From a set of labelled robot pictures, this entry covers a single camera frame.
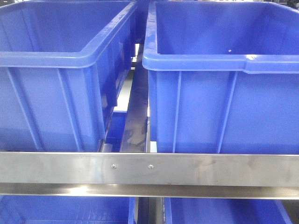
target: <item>metal support beam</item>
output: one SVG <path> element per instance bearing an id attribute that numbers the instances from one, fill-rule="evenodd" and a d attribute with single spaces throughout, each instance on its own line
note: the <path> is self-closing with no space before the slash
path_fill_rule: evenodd
<path id="1" fill-rule="evenodd" d="M 299 155 L 0 152 L 0 194 L 299 198 Z"/>
<path id="2" fill-rule="evenodd" d="M 120 152 L 144 153 L 146 149 L 148 71 L 142 66 L 143 45 L 139 47 L 127 119 Z"/>

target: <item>blue bin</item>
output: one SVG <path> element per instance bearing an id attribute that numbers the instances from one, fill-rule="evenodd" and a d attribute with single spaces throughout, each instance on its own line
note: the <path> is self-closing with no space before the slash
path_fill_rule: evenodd
<path id="1" fill-rule="evenodd" d="M 128 197 L 0 196 L 0 224 L 134 224 Z"/>
<path id="2" fill-rule="evenodd" d="M 0 149 L 98 150 L 131 67 L 135 8 L 129 1 L 0 8 Z"/>
<path id="3" fill-rule="evenodd" d="M 298 20 L 270 2 L 151 4 L 143 66 L 158 151 L 299 153 Z"/>
<path id="4" fill-rule="evenodd" d="M 165 198 L 166 224 L 292 224 L 281 201 Z"/>

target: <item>plastic crate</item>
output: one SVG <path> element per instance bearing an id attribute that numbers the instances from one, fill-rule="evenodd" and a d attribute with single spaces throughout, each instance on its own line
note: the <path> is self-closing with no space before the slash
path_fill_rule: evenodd
<path id="1" fill-rule="evenodd" d="M 0 149 L 98 150 L 131 67 L 135 8 L 129 1 L 0 8 Z"/>
<path id="2" fill-rule="evenodd" d="M 269 2 L 151 4 L 143 65 L 158 151 L 299 153 L 298 19 Z"/>
<path id="3" fill-rule="evenodd" d="M 128 197 L 0 196 L 0 224 L 134 224 Z"/>
<path id="4" fill-rule="evenodd" d="M 281 201 L 165 198 L 166 224 L 292 224 Z"/>

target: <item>metal shelf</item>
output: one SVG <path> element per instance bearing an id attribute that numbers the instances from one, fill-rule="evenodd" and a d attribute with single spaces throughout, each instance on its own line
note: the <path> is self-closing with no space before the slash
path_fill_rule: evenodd
<path id="1" fill-rule="evenodd" d="M 146 153 L 138 58 L 121 153 L 0 152 L 0 194 L 299 199 L 299 155 Z"/>

